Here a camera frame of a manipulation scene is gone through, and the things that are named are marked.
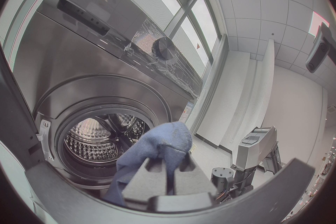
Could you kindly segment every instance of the washing machine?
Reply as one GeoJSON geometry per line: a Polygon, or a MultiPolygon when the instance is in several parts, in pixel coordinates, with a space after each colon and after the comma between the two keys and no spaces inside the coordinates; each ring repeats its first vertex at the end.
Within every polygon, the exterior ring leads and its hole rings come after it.
{"type": "Polygon", "coordinates": [[[13,74],[45,160],[92,192],[108,188],[117,159],[146,131],[185,120],[202,90],[187,59],[132,0],[43,0],[13,74]]]}

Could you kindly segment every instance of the metal bracket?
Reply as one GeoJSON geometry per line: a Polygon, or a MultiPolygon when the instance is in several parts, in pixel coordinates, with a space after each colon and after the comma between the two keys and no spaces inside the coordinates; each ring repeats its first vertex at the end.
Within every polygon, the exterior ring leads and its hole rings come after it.
{"type": "Polygon", "coordinates": [[[41,142],[42,150],[44,154],[45,160],[54,160],[52,154],[49,150],[49,144],[48,144],[48,134],[49,134],[49,128],[50,128],[50,121],[42,120],[40,124],[40,133],[38,133],[37,139],[41,142]]]}

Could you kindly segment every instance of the washing machine drum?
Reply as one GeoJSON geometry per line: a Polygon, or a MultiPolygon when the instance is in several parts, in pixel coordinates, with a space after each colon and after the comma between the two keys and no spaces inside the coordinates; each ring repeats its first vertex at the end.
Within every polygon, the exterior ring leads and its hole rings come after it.
{"type": "Polygon", "coordinates": [[[145,122],[127,114],[107,114],[79,122],[64,139],[79,162],[114,162],[144,134],[145,122]]]}

